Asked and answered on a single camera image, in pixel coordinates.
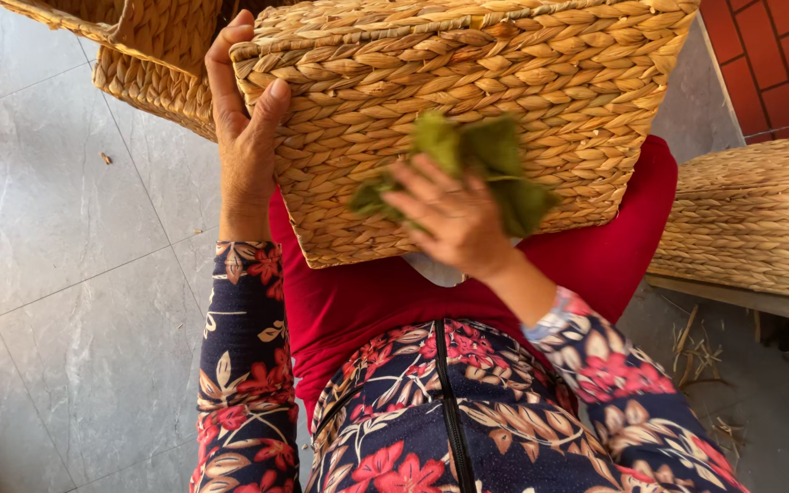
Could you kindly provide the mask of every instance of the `woman's right hand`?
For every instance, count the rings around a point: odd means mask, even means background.
[[[413,241],[434,260],[486,284],[525,325],[536,324],[552,308],[557,286],[510,244],[486,184],[468,174],[463,185],[424,155],[413,165],[419,173],[394,163],[391,174],[406,191],[382,195],[425,229],[410,229]]]
[[[425,229],[410,229],[422,250],[484,283],[518,260],[520,252],[504,234],[498,203],[482,179],[467,174],[462,184],[424,154],[412,163],[419,173],[404,163],[391,165],[392,176],[407,191],[382,198]]]

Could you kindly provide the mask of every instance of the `finger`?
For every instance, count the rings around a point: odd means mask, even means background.
[[[489,186],[486,185],[486,181],[480,178],[475,173],[468,173],[465,177],[465,182],[467,183],[467,188],[476,196],[480,197],[489,197]]]
[[[449,174],[437,167],[430,157],[426,154],[419,154],[413,158],[413,165],[416,169],[428,176],[433,184],[438,185],[445,192],[453,193],[464,189],[461,184],[454,180]]]
[[[272,142],[290,103],[291,87],[282,79],[274,80],[254,103],[246,138],[255,142]]]
[[[215,109],[215,124],[219,134],[234,138],[248,125],[246,107],[236,85],[230,48],[254,37],[254,16],[242,10],[218,33],[212,46],[206,52],[206,73],[209,75],[209,89],[212,93],[212,106]]]
[[[403,162],[395,162],[389,167],[394,179],[403,185],[413,196],[426,204],[439,204],[444,190],[429,182],[427,178],[414,172]]]
[[[404,192],[385,192],[382,200],[400,210],[407,219],[433,231],[440,231],[445,218],[439,210]]]
[[[410,235],[410,239],[416,243],[419,248],[422,248],[423,251],[433,256],[433,252],[437,250],[437,240],[435,240],[433,236],[421,229],[415,228],[407,230],[407,234]]]

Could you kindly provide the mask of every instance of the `wicker storage basket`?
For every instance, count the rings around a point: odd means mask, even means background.
[[[142,111],[172,120],[216,141],[212,95],[205,68],[201,76],[193,77],[100,47],[93,67],[93,84]]]
[[[789,295],[789,140],[681,165],[648,272]]]
[[[104,46],[199,75],[222,0],[0,0]]]
[[[699,0],[321,0],[261,13],[231,50],[249,111],[291,84],[276,171],[311,267],[415,251],[404,231],[346,209],[410,146],[418,112],[508,112],[528,176],[562,203],[539,231],[617,212]]]

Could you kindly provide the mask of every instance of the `zipper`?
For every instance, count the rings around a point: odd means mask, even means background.
[[[461,427],[461,418],[458,414],[458,402],[452,393],[449,375],[446,373],[446,334],[444,321],[434,321],[434,337],[437,340],[437,376],[440,378],[440,387],[444,392],[444,423],[446,435],[449,437],[452,448],[450,460],[455,464],[458,473],[458,489],[461,493],[476,493],[473,480],[471,460],[467,456],[465,430]]]
[[[316,433],[314,435],[312,435],[312,441],[316,441],[316,438],[318,438],[318,433],[321,433],[322,430],[324,429],[324,427],[327,426],[331,422],[331,420],[333,420],[335,418],[337,413],[341,409],[343,409],[343,407],[346,404],[348,404],[349,401],[351,401],[353,397],[355,397],[355,394],[360,392],[363,388],[364,388],[364,384],[362,383],[361,385],[358,385],[355,388],[353,388],[352,390],[349,390],[348,392],[346,392],[345,396],[343,396],[342,398],[339,398],[339,400],[337,400],[334,403],[334,406],[331,408],[331,410],[329,410],[327,412],[327,414],[324,415],[324,418],[322,418],[322,420],[319,422],[318,428],[316,428]]]

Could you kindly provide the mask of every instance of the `hand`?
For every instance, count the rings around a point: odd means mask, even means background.
[[[468,173],[462,184],[423,154],[413,165],[419,173],[403,163],[390,169],[409,193],[387,192],[382,198],[427,230],[410,229],[422,250],[483,283],[519,262],[521,253],[504,234],[498,203],[482,179]]]
[[[291,98],[289,85],[277,79],[259,97],[252,118],[248,118],[233,73],[230,48],[253,37],[254,17],[242,10],[218,33],[206,53],[221,156],[219,239],[225,241],[270,240],[268,204],[275,190],[274,135]]]

